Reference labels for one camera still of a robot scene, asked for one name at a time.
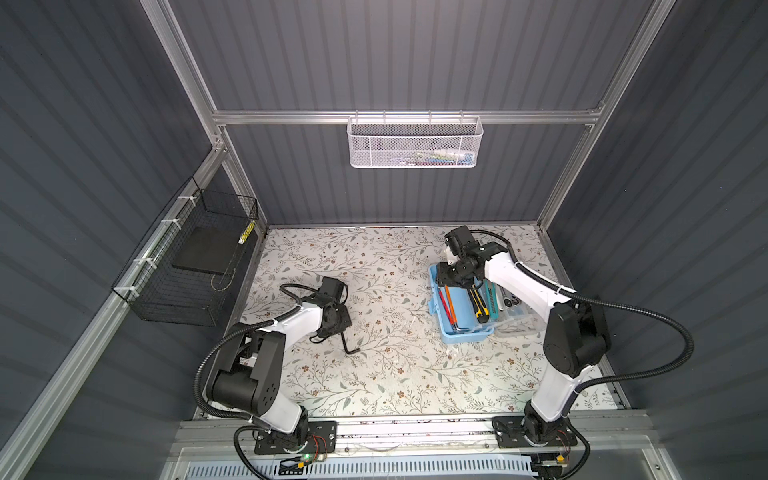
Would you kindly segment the red pen screwdriver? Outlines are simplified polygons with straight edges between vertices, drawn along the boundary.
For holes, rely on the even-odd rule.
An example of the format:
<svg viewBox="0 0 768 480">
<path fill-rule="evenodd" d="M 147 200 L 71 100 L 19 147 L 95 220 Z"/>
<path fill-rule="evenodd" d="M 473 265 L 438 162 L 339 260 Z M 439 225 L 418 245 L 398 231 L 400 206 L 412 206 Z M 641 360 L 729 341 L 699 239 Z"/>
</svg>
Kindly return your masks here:
<svg viewBox="0 0 768 480">
<path fill-rule="evenodd" d="M 445 296 L 443 295 L 443 291 L 440 288 L 438 288 L 438 295 L 439 295 L 443 310 L 445 312 L 446 318 L 448 319 L 449 325 L 453 325 L 453 319 L 452 319 L 450 308 L 446 302 Z"/>
</svg>

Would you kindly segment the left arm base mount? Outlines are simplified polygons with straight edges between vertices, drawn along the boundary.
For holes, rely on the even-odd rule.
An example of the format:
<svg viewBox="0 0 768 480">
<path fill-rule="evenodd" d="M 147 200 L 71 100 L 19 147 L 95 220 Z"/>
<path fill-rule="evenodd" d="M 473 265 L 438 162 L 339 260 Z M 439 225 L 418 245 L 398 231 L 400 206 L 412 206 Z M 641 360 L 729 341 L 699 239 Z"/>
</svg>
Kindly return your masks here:
<svg viewBox="0 0 768 480">
<path fill-rule="evenodd" d="M 256 455 L 329 454 L 336 448 L 338 423 L 336 421 L 300 421 L 293 433 L 278 430 L 258 431 L 255 434 Z"/>
</svg>

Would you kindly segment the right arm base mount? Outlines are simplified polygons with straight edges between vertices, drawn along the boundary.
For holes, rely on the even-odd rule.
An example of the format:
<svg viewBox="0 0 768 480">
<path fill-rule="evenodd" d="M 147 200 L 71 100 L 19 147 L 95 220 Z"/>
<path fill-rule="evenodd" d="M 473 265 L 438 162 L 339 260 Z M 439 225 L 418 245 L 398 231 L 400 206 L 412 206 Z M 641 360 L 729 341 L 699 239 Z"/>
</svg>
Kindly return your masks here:
<svg viewBox="0 0 768 480">
<path fill-rule="evenodd" d="M 564 447 L 578 444 L 576 435 L 564 419 L 543 422 L 535 416 L 496 416 L 492 430 L 500 448 Z"/>
</svg>

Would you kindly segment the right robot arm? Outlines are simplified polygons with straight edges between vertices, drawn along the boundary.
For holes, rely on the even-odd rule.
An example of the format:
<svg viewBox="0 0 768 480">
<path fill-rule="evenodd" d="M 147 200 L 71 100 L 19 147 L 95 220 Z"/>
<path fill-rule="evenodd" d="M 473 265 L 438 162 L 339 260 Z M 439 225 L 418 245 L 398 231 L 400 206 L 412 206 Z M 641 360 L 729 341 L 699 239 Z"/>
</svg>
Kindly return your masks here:
<svg viewBox="0 0 768 480">
<path fill-rule="evenodd" d="M 517 260 L 512 248 L 480 243 L 475 231 L 460 226 L 445 235 L 454 257 L 437 267 L 442 286 L 470 287 L 487 280 L 507 290 L 546 322 L 542 344 L 548 362 L 539 388 L 526 406 L 531 421 L 549 426 L 568 415 L 577 388 L 610 349 L 603 309 L 549 281 Z"/>
</svg>

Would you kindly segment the teal utility knife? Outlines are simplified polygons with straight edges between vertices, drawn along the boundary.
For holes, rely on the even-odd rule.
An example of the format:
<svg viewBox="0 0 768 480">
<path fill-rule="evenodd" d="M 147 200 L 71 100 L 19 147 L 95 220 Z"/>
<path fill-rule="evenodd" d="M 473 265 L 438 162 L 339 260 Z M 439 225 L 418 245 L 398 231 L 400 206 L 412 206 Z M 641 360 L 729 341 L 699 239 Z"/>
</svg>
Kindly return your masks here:
<svg viewBox="0 0 768 480">
<path fill-rule="evenodd" d="M 488 298 L 488 308 L 490 317 L 492 319 L 497 319 L 499 316 L 499 305 L 497 300 L 497 294 L 496 294 L 496 287 L 492 282 L 485 281 L 485 291 Z"/>
</svg>

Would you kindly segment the blue plastic tool box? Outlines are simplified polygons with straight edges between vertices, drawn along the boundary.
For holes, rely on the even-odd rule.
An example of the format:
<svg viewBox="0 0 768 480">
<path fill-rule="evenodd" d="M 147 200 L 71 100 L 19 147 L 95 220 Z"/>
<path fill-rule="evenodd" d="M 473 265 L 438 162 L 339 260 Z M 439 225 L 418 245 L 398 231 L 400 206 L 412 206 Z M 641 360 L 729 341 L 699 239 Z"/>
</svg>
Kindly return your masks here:
<svg viewBox="0 0 768 480">
<path fill-rule="evenodd" d="M 545 322 L 524 303 L 504 304 L 512 296 L 499 287 L 477 282 L 473 289 L 445 287 L 437 281 L 437 264 L 428 270 L 429 313 L 447 345 L 480 342 L 492 334 L 518 337 L 541 334 Z"/>
</svg>

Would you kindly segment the yellow black utility knife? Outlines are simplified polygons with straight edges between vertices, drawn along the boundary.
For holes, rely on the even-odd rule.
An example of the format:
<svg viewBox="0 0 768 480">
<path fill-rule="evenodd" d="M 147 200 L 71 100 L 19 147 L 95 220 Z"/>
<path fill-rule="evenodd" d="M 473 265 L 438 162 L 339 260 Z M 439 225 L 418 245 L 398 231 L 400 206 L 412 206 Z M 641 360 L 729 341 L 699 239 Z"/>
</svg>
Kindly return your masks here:
<svg viewBox="0 0 768 480">
<path fill-rule="evenodd" d="M 480 291 L 475 285 L 472 285 L 467 289 L 467 293 L 477 322 L 486 324 L 490 320 L 490 313 Z"/>
</svg>

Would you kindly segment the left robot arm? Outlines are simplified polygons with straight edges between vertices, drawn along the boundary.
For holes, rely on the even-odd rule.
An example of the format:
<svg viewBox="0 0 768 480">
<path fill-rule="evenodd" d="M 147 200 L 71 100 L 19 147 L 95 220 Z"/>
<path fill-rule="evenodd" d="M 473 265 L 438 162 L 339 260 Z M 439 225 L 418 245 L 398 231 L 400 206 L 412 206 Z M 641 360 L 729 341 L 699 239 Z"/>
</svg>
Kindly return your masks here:
<svg viewBox="0 0 768 480">
<path fill-rule="evenodd" d="M 233 325 L 202 360 L 193 395 L 210 416 L 244 420 L 298 445 L 309 435 L 308 412 L 280 392 L 285 353 L 304 339 L 322 343 L 342 337 L 352 325 L 349 289 L 324 277 L 318 288 L 284 283 L 279 290 L 294 301 L 293 308 L 267 321 Z"/>
</svg>

